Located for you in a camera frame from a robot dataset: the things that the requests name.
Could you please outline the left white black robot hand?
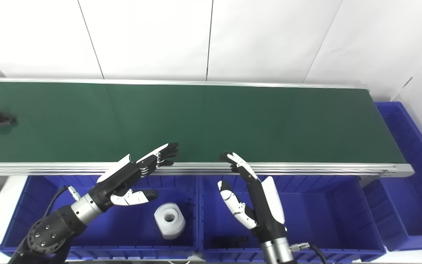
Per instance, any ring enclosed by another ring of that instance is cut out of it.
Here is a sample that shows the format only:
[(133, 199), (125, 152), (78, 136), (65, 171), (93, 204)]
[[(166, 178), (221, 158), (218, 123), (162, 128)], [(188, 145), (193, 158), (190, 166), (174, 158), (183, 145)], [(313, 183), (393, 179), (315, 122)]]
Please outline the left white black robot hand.
[(177, 156), (178, 146), (178, 143), (164, 144), (137, 161), (127, 154), (97, 179), (88, 192), (89, 204), (106, 212), (115, 205), (131, 206), (154, 201), (159, 197), (157, 190), (133, 190), (131, 187), (159, 167), (173, 165), (171, 158)]

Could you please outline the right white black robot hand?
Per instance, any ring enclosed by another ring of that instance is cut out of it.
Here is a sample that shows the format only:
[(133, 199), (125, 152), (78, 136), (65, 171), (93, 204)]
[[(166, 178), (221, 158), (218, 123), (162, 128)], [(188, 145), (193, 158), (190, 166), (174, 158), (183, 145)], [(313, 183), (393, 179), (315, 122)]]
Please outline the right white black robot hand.
[(231, 214), (253, 232), (259, 243), (288, 243), (284, 211), (274, 179), (268, 176), (261, 181), (251, 166), (236, 153), (224, 152), (219, 157), (230, 164), (232, 172), (240, 174), (251, 198), (252, 206), (248, 206), (226, 180), (219, 181), (218, 189)]

